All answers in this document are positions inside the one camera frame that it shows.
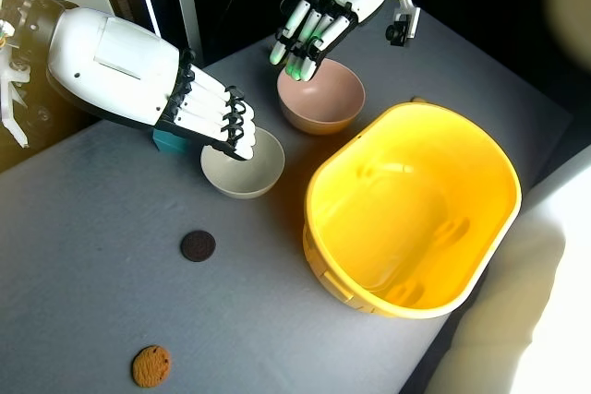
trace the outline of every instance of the dark background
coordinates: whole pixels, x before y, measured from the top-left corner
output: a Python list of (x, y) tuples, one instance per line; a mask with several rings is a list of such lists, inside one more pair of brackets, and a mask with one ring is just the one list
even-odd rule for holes
[[(129, 1), (133, 19), (149, 28), (151, 25), (141, 0)], [(574, 115), (573, 125), (547, 172), (591, 143), (591, 131), (587, 129), (591, 124), (591, 106), (587, 100), (591, 76), (577, 67), (556, 43), (547, 25), (543, 0), (414, 1)], [(178, 1), (152, 2), (163, 37), (177, 46), (184, 46), (186, 39), (179, 32), (182, 18)], [(280, 2), (196, 0), (206, 64), (274, 33), (285, 22), (279, 10)], [(417, 33), (420, 34), (420, 20)], [(24, 87), (27, 101), (46, 108), (53, 117), (53, 124), (33, 128), (39, 130), (40, 135), (32, 138), (31, 149), (16, 146), (0, 126), (0, 171), (95, 121), (53, 93), (44, 81), (43, 67), (34, 68), (31, 83)], [(34, 118), (30, 120), (32, 126), (39, 124)]]

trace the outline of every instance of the cookie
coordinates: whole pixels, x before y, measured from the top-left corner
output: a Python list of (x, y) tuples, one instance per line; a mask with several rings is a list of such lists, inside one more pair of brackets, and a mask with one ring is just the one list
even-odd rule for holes
[(142, 388), (160, 385), (170, 374), (170, 353), (162, 346), (144, 348), (133, 360), (133, 379)]
[(207, 260), (214, 250), (215, 239), (207, 231), (193, 231), (181, 242), (181, 253), (192, 262)]

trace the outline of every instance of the table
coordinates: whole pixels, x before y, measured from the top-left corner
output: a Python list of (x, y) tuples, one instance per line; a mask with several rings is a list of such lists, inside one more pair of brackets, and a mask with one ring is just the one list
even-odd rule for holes
[[(222, 196), (199, 151), (161, 153), (150, 134), (108, 122), (0, 175), (3, 392), (139, 392), (130, 363), (151, 344), (173, 357), (154, 392), (397, 392), (445, 317), (358, 313), (318, 284), (301, 245), (309, 177), (381, 112), (418, 95), (487, 130), (526, 191), (571, 117), (426, 13), (408, 48), (390, 47), (391, 17), (392, 4), (332, 54), (368, 95), (333, 137), (282, 118), (271, 40), (207, 69), (239, 86), (257, 124), (283, 143), (285, 172), (264, 197)], [(179, 252), (196, 229), (217, 240), (202, 263)]]

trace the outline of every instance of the yellow basket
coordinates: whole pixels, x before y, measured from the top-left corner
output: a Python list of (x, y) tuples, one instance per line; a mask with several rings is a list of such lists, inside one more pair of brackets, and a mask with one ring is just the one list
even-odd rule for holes
[(304, 251), (324, 287), (359, 311), (442, 316), (472, 291), (520, 205), (517, 174), (487, 133), (404, 103), (316, 171)]

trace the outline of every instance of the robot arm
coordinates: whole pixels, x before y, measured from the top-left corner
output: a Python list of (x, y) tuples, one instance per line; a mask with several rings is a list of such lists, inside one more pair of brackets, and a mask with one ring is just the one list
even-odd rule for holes
[(194, 54), (106, 13), (65, 10), (53, 0), (0, 0), (2, 122), (21, 146), (13, 115), (26, 106), (12, 82), (29, 81), (30, 64), (47, 66), (50, 84), (79, 107), (130, 126), (155, 126), (251, 159), (253, 110), (235, 87), (192, 64)]
[[(402, 46), (415, 37), (420, 9), (399, 0), (394, 23), (387, 30), (391, 44)], [(384, 0), (300, 0), (287, 24), (278, 31), (270, 60), (287, 57), (285, 71), (295, 80), (310, 80), (322, 59), (351, 30), (371, 17)]]

